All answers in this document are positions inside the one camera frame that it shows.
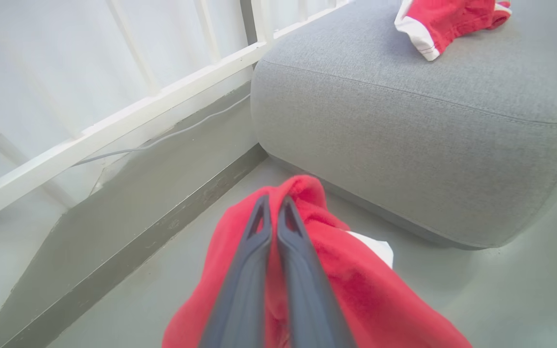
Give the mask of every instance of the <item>gray ottoman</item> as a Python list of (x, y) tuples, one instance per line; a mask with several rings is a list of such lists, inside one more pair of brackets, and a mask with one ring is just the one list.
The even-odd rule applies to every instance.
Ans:
[(281, 163), (421, 236), (499, 247), (557, 200), (557, 2), (427, 62), (398, 0), (356, 0), (257, 64), (251, 110)]

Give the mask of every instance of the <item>red towel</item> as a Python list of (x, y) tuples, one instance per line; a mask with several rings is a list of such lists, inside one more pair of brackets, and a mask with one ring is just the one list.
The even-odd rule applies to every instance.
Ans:
[(273, 242), (265, 286), (265, 346), (288, 348), (288, 305), (276, 243), (277, 216), (283, 198), (292, 196), (323, 269), (359, 348), (470, 347), (442, 315), (425, 302), (360, 240), (328, 212), (319, 181), (295, 176), (280, 187), (264, 187), (230, 207), (214, 231), (203, 275), (190, 299), (177, 311), (163, 348), (196, 348), (205, 323), (257, 198), (269, 194)]
[(433, 61), (455, 38), (501, 26), (511, 17), (510, 5), (495, 0), (402, 0), (395, 26)]

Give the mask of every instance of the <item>white trim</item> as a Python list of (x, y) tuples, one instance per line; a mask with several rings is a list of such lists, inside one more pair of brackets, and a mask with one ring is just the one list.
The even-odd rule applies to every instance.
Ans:
[(501, 4), (498, 4), (497, 2), (495, 4), (495, 6), (493, 7), (493, 11), (504, 11), (505, 13), (508, 13), (509, 15), (513, 14), (511, 9), (509, 9), (508, 7), (502, 6)]
[[(27, 156), (20, 152), (20, 150), (18, 150), (18, 147), (16, 147), (11, 141), (9, 141), (3, 134), (0, 134), (0, 152), (15, 165), (23, 165), (23, 163), (29, 161)], [(74, 207), (78, 203), (73, 200), (73, 198), (66, 192), (66, 190), (64, 190), (53, 180), (49, 180), (46, 183), (42, 184), (42, 188), (49, 196), (51, 196), (53, 199), (55, 199), (56, 201), (61, 203), (61, 205), (68, 209)]]
[(418, 20), (406, 15), (411, 7), (412, 0), (403, 0), (395, 18), (395, 28), (410, 37), (411, 43), (418, 49), (427, 61), (433, 61), (440, 56), (440, 51), (435, 47), (431, 33)]

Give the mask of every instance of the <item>wall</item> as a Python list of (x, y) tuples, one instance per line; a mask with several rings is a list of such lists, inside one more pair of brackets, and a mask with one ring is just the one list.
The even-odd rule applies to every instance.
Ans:
[[(210, 64), (192, 0), (119, 4), (160, 87)], [(271, 4), (275, 29), (297, 21), (297, 0)], [(208, 0), (208, 6), (221, 55), (244, 48), (239, 0)], [(326, 7), (323, 0), (311, 0), (308, 11)], [(247, 68), (232, 75), (96, 154), (142, 145), (249, 81), (251, 73)], [(107, 2), (0, 0), (0, 132), (25, 157), (37, 156), (148, 93)], [(121, 158), (73, 167), (52, 181), (79, 203)], [(15, 166), (0, 153), (0, 176)], [(0, 306), (67, 209), (40, 188), (0, 211)]]

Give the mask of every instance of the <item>red cloth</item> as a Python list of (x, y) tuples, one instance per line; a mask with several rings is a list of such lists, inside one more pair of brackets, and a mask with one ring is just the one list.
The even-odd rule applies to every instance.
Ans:
[(395, 26), (433, 61), (455, 38), (501, 26), (511, 17), (510, 5), (495, 0), (402, 0)]
[(273, 242), (265, 286), (267, 348), (289, 347), (285, 280), (276, 243), (277, 216), (283, 198), (292, 196), (323, 269), (359, 348), (470, 347), (442, 315), (425, 302), (360, 240), (327, 211), (319, 181), (295, 176), (280, 187), (264, 187), (230, 207), (214, 231), (203, 275), (190, 299), (164, 333), (163, 348), (196, 348), (205, 323), (257, 198), (269, 194)]

